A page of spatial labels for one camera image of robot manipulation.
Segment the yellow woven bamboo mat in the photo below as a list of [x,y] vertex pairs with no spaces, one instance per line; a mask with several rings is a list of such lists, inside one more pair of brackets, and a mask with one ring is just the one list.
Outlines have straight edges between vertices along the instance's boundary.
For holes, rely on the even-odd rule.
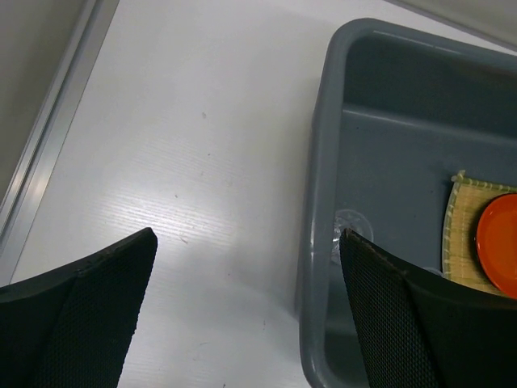
[[484,208],[494,198],[515,192],[515,186],[469,178],[464,171],[452,177],[442,231],[441,272],[445,279],[485,293],[502,295],[481,268],[475,235]]

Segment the grey plastic bin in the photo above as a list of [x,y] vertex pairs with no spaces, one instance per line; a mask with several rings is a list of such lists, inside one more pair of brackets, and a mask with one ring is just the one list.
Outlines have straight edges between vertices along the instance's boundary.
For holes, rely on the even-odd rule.
[[330,40],[313,112],[297,279],[300,352],[313,387],[365,387],[334,216],[362,213],[372,241],[441,269],[459,171],[516,183],[516,58],[377,19]]

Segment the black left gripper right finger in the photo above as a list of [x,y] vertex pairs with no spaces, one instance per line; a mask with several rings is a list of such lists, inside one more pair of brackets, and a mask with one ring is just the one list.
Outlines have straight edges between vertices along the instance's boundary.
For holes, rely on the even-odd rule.
[[371,387],[514,387],[516,301],[458,285],[346,229],[340,260]]

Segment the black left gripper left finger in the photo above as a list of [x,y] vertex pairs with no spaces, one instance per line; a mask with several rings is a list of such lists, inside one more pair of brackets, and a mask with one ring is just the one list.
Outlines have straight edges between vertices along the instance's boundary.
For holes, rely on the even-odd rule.
[[3,387],[116,387],[153,269],[144,228],[1,288]]

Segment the clear plastic cup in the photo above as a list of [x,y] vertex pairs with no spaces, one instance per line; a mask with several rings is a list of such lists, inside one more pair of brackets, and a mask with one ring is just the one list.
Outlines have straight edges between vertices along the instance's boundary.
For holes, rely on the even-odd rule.
[[338,210],[334,216],[334,235],[331,252],[331,261],[336,264],[341,264],[339,241],[345,229],[354,230],[357,234],[370,242],[374,240],[372,225],[362,213],[353,209]]

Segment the orange plastic bowl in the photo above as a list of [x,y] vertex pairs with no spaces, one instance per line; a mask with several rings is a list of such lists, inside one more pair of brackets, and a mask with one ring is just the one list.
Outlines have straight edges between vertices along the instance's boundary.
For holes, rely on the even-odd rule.
[[489,281],[516,299],[516,194],[495,197],[482,211],[475,234],[477,257]]

